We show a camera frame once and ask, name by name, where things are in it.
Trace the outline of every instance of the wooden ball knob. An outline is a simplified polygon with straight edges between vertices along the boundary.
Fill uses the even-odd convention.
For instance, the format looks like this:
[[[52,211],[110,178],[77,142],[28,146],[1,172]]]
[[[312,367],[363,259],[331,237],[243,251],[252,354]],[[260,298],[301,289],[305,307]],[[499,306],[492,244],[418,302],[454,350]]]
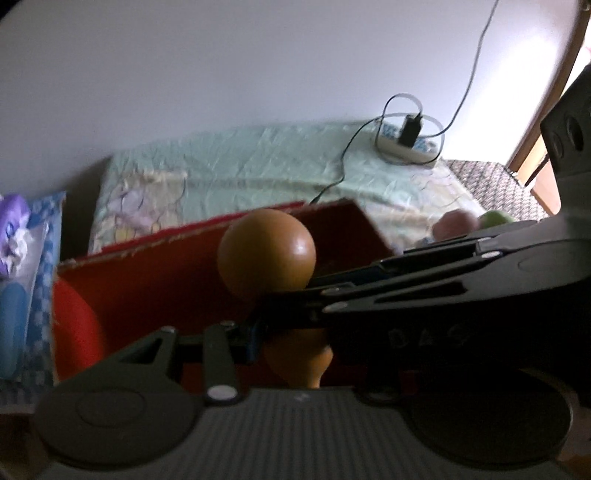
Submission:
[[[217,249],[224,284],[246,301],[305,288],[315,265],[312,235],[298,219],[279,210],[256,210],[237,220]]]
[[[333,359],[325,329],[288,330],[263,347],[267,363],[291,388],[320,388]]]

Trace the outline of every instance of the screw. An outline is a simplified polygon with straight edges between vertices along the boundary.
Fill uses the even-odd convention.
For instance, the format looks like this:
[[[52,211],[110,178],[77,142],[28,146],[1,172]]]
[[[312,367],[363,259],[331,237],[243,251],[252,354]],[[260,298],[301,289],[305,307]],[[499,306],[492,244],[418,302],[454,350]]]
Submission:
[[[322,290],[320,292],[320,295],[329,296],[329,295],[334,295],[335,293],[338,293],[338,292],[340,292],[339,287],[331,287],[331,288],[327,288],[325,290]]]
[[[498,250],[494,250],[492,252],[485,252],[480,257],[483,260],[488,260],[489,258],[495,258],[495,257],[498,257],[499,255],[501,255],[501,252],[499,252]]]
[[[349,304],[345,301],[338,301],[336,303],[331,303],[322,309],[322,313],[333,313],[338,312],[339,310],[345,309],[349,306]]]

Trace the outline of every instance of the pink ball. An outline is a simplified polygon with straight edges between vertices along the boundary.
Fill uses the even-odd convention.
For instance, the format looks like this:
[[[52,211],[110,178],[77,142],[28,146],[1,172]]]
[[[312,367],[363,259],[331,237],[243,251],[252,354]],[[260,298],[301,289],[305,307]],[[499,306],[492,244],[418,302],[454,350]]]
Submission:
[[[476,215],[472,212],[458,209],[445,213],[433,225],[431,234],[436,242],[441,242],[457,236],[467,235],[479,228],[480,224]]]

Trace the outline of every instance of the mounting hole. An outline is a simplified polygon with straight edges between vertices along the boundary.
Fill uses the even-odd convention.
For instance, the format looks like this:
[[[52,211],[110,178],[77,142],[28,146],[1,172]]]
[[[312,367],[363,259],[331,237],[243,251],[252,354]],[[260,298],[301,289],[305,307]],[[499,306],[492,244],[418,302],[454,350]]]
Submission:
[[[562,158],[564,155],[564,147],[562,146],[562,140],[556,132],[552,132],[552,148],[556,158]]]
[[[583,131],[577,119],[569,116],[566,119],[566,132],[569,135],[569,140],[577,151],[582,151],[584,147]]]

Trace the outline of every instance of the striped gray surface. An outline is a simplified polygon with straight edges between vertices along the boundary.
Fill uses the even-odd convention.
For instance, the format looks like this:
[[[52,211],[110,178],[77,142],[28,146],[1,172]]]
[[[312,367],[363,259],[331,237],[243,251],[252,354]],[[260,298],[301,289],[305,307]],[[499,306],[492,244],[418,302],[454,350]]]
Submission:
[[[54,464],[38,480],[566,480],[547,462],[511,472],[457,465],[428,450],[401,415],[347,389],[253,390],[206,410],[174,451],[137,468],[86,472]]]

